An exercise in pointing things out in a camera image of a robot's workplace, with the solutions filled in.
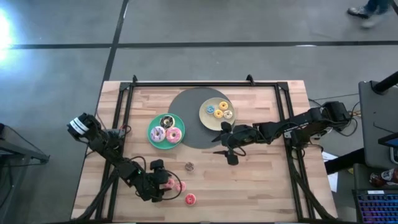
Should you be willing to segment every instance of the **wooden table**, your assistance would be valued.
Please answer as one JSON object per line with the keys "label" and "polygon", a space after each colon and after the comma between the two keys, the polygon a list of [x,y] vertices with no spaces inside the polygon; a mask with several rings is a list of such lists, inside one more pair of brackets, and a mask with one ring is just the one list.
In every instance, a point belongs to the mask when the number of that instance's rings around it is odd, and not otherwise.
{"label": "wooden table", "polygon": [[[309,107],[303,81],[288,81],[294,113],[306,112]],[[111,127],[120,82],[105,82],[101,92],[98,114],[106,127]],[[160,203],[143,202],[134,188],[119,182],[114,222],[288,222],[296,221],[292,186],[287,168],[282,138],[271,145],[245,146],[246,157],[239,165],[229,166],[225,157],[212,154],[224,150],[223,146],[211,149],[194,149],[183,144],[172,150],[154,148],[146,137],[150,121],[158,114],[167,113],[172,100],[188,88],[144,87],[134,88],[129,125],[132,131],[126,136],[124,157],[144,156],[149,163],[163,159],[165,167],[175,172],[187,183],[187,190],[179,198]],[[234,105],[236,124],[279,121],[275,91],[270,87],[217,87]],[[122,107],[120,119],[123,118]],[[284,101],[285,116],[287,108]],[[336,208],[322,155],[317,147],[306,148],[305,166],[311,191],[334,217]],[[194,173],[184,169],[186,162],[195,164]],[[76,195],[72,218],[78,217],[91,203],[100,189],[104,159],[90,154],[84,163]],[[172,197],[176,191],[165,194]],[[188,207],[186,194],[195,194],[197,204]],[[307,210],[300,196],[305,217]],[[107,200],[103,216],[107,212]]]}

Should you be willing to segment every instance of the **gray concrete floor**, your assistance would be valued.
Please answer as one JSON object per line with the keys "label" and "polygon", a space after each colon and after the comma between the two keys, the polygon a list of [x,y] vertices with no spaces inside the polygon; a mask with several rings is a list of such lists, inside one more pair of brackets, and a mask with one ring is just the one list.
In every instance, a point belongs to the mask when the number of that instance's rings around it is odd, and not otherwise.
{"label": "gray concrete floor", "polygon": [[[372,30],[346,15],[363,0],[130,0],[120,43],[206,41],[398,40],[398,16]],[[5,44],[112,43],[122,0],[5,0],[0,2],[0,47]],[[308,97],[358,92],[358,82],[397,70],[398,46],[118,49],[110,80],[305,80]],[[85,147],[66,124],[94,113],[109,49],[0,50],[0,122],[51,155],[28,168],[14,223],[68,220]],[[358,96],[337,98],[347,108]],[[361,122],[350,138],[321,143],[343,155],[361,148]],[[342,173],[335,194],[339,216],[354,219],[353,177]]]}

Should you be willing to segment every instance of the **table leg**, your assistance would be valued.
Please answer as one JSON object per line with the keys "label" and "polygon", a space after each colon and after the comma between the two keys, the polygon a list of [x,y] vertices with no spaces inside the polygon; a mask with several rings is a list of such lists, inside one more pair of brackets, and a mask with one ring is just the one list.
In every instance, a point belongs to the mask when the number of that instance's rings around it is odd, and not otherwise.
{"label": "table leg", "polygon": [[340,170],[349,169],[355,163],[365,164],[365,151],[364,149],[358,149],[336,159],[325,162],[326,172],[332,174]]}

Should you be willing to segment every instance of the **shoe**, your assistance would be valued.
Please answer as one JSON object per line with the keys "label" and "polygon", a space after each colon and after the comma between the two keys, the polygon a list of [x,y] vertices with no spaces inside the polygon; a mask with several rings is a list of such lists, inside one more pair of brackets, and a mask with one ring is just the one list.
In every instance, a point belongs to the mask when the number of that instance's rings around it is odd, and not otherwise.
{"label": "shoe", "polygon": [[361,27],[364,29],[370,29],[375,25],[377,25],[378,23],[380,23],[381,21],[383,21],[384,18],[386,18],[386,16],[387,16],[386,13],[381,15],[375,14],[371,16],[369,19],[366,19],[366,21],[362,23]]}
{"label": "shoe", "polygon": [[371,13],[368,13],[363,6],[351,7],[347,10],[347,13],[352,16],[360,17],[362,19],[369,19],[369,17],[371,17],[372,15]]}

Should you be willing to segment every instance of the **yellow donut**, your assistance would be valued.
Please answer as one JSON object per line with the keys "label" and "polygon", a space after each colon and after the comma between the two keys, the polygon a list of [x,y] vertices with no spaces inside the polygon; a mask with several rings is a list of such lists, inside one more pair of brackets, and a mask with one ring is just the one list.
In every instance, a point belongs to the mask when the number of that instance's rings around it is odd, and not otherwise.
{"label": "yellow donut", "polygon": [[221,110],[216,110],[216,111],[214,111],[214,116],[216,118],[222,118],[224,116],[224,114]]}
{"label": "yellow donut", "polygon": [[227,110],[227,109],[228,109],[228,104],[227,104],[227,102],[222,101],[222,102],[218,105],[218,107],[219,107],[221,110]]}

